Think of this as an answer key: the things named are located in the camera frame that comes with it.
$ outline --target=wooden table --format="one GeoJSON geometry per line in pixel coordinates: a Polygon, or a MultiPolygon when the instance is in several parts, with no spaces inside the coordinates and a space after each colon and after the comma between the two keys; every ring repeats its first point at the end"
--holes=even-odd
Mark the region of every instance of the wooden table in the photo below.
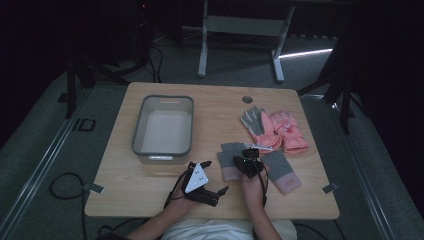
{"type": "Polygon", "coordinates": [[[335,219],[339,216],[333,193],[325,194],[329,185],[302,105],[294,90],[271,88],[224,87],[183,84],[132,83],[129,85],[112,130],[95,183],[105,188],[102,194],[91,193],[85,212],[89,216],[151,217],[163,204],[184,165],[144,165],[131,150],[141,102],[147,95],[187,95],[194,99],[193,141],[190,161],[212,161],[205,168],[210,191],[229,186],[216,207],[199,204],[188,218],[247,218],[239,182],[224,182],[216,153],[220,144],[253,142],[240,116],[253,106],[268,113],[278,110],[294,112],[299,127],[309,143],[307,152],[286,154],[302,182],[284,195],[270,181],[266,211],[270,218],[335,219]],[[242,101],[249,96],[253,102],[242,101]]]}

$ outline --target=forearm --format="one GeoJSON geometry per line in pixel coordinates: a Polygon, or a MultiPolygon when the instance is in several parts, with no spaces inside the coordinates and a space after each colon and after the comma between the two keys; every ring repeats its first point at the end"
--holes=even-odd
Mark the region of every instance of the forearm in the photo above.
{"type": "Polygon", "coordinates": [[[274,228],[274,225],[272,225],[271,220],[269,219],[265,209],[262,208],[262,206],[248,206],[248,212],[253,224],[253,229],[255,230],[255,233],[259,239],[281,239],[280,234],[274,228]]]}
{"type": "Polygon", "coordinates": [[[168,227],[177,222],[187,213],[184,209],[165,208],[158,215],[130,233],[127,238],[131,240],[157,239],[168,227]]]}

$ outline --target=rubber-coated glove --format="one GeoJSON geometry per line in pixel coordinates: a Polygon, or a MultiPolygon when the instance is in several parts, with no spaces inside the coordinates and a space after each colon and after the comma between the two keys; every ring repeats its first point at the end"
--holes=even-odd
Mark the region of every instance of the rubber-coated glove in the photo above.
{"type": "MultiPolygon", "coordinates": [[[[272,121],[263,109],[259,110],[256,106],[247,110],[241,116],[241,122],[247,128],[257,145],[277,149],[281,145],[281,137],[274,132],[272,121]]],[[[270,152],[269,150],[260,150],[261,153],[270,152]]]]}

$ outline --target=table leg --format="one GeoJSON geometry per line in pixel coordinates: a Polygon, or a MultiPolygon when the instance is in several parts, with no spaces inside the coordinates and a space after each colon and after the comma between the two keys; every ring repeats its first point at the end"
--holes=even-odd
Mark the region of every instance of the table leg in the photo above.
{"type": "Polygon", "coordinates": [[[208,60],[208,0],[203,1],[203,28],[202,28],[202,49],[200,50],[199,77],[206,76],[206,64],[208,60]]]}
{"type": "Polygon", "coordinates": [[[68,104],[68,111],[66,113],[66,119],[69,119],[72,115],[72,113],[75,110],[76,105],[76,90],[75,90],[75,68],[74,68],[74,59],[72,57],[68,58],[68,65],[67,65],[67,87],[68,87],[68,93],[67,93],[67,104],[68,104]]]}
{"type": "Polygon", "coordinates": [[[272,60],[273,60],[272,62],[274,65],[274,70],[275,70],[275,77],[277,81],[281,83],[284,82],[284,75],[283,75],[283,69],[281,67],[280,55],[284,45],[284,41],[286,40],[286,37],[287,37],[287,32],[289,30],[291,18],[293,17],[294,9],[295,9],[294,6],[289,8],[286,15],[286,20],[284,21],[283,28],[281,29],[280,40],[278,42],[277,48],[271,51],[272,60]]]}

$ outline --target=gray glove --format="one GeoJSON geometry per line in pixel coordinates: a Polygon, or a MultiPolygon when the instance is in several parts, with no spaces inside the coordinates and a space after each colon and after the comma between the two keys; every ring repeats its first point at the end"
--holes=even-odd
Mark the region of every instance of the gray glove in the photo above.
{"type": "Polygon", "coordinates": [[[282,151],[265,154],[261,160],[269,166],[269,178],[282,193],[287,194],[301,185],[282,151]]]}
{"type": "Polygon", "coordinates": [[[222,152],[217,153],[217,157],[221,164],[222,175],[225,182],[240,180],[241,172],[234,166],[233,157],[241,156],[245,148],[244,143],[235,142],[221,144],[222,152]]]}
{"type": "Polygon", "coordinates": [[[240,120],[256,144],[270,147],[272,150],[280,147],[282,139],[274,132],[274,125],[263,108],[259,110],[256,106],[252,107],[241,116],[240,120]]]}

